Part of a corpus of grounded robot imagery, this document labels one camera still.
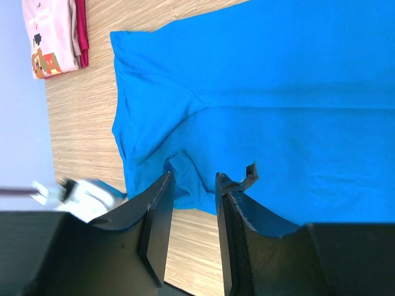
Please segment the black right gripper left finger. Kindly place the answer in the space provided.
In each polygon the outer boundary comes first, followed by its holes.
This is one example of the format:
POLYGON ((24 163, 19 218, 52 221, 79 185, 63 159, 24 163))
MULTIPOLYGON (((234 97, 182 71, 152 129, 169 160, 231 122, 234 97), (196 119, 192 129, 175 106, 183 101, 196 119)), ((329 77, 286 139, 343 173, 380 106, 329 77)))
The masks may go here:
POLYGON ((175 182, 86 223, 67 212, 1 213, 2 295, 174 295, 164 280, 175 182))

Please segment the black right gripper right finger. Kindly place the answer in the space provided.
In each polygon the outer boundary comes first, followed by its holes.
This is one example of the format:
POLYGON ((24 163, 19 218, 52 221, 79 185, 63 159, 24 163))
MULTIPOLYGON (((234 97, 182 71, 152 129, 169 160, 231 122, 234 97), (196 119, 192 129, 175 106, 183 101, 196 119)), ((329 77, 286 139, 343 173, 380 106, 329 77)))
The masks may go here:
POLYGON ((215 177, 226 295, 394 294, 392 223, 298 226, 246 194, 258 177, 215 177))

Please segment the blue t shirt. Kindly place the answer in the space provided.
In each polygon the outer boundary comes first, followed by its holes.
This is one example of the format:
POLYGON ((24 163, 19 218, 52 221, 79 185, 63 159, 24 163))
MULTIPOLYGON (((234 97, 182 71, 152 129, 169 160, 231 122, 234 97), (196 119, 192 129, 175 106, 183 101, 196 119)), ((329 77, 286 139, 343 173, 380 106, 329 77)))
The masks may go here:
POLYGON ((298 225, 394 221, 394 2, 248 1, 113 31, 113 134, 129 198, 175 176, 216 214, 215 176, 298 225))

